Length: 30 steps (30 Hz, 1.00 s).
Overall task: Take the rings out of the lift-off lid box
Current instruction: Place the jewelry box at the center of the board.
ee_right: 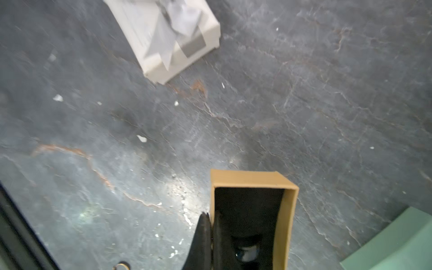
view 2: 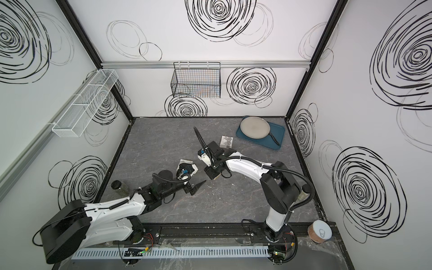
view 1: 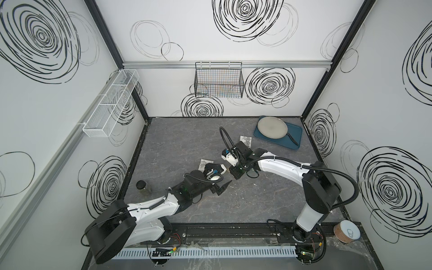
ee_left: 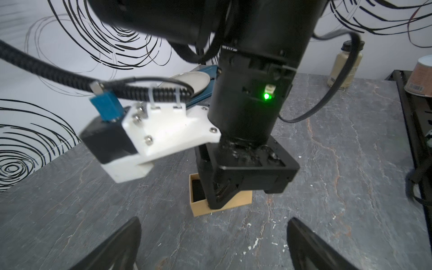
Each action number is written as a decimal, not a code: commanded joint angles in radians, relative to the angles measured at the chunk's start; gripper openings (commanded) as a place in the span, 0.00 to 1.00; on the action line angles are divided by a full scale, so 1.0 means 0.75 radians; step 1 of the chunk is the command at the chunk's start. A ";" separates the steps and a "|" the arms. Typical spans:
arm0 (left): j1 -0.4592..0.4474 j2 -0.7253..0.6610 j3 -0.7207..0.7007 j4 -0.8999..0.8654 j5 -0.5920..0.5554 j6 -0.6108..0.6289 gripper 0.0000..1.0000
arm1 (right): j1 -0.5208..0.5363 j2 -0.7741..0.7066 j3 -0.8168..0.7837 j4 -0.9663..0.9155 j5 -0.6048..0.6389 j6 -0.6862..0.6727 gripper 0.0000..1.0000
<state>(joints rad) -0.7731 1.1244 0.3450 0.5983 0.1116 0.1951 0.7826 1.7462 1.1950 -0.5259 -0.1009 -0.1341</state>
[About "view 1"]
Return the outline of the white gift box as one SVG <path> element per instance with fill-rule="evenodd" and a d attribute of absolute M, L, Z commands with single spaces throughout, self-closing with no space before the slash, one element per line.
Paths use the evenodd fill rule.
<path fill-rule="evenodd" d="M 214 161 L 212 160 L 201 159 L 198 170 L 203 172 L 207 164 L 213 164 L 213 163 Z"/>

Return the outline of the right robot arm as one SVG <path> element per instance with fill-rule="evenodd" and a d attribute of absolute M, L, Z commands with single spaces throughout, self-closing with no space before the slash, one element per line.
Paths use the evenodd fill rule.
<path fill-rule="evenodd" d="M 277 156 L 262 148 L 252 150 L 243 142 L 222 151 L 222 159 L 229 162 L 229 172 L 240 179 L 249 171 L 270 172 L 293 181 L 303 188 L 306 205 L 292 225 L 292 238 L 306 242 L 316 225 L 336 208 L 348 205 L 358 198 L 360 188 L 350 175 L 329 169 L 323 162 L 301 163 Z M 346 178 L 354 188 L 353 195 L 342 202 L 336 200 L 342 192 L 335 175 Z"/>

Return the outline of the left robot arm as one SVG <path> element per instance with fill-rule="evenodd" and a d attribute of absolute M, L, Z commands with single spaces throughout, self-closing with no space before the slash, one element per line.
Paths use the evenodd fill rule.
<path fill-rule="evenodd" d="M 172 225 L 169 216 L 183 212 L 193 205 L 194 198 L 206 191 L 221 195 L 228 183 L 220 173 L 206 175 L 194 170 L 183 181 L 167 189 L 165 195 L 145 202 L 126 204 L 113 202 L 84 231 L 96 264 L 113 259 L 124 247 L 142 242 L 167 242 Z"/>

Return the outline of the mint green jewelry box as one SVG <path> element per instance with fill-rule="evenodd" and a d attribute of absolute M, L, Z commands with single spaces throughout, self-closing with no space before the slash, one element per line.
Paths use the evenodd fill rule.
<path fill-rule="evenodd" d="M 245 173 L 242 168 L 230 168 L 229 171 L 236 180 L 239 180 Z"/>

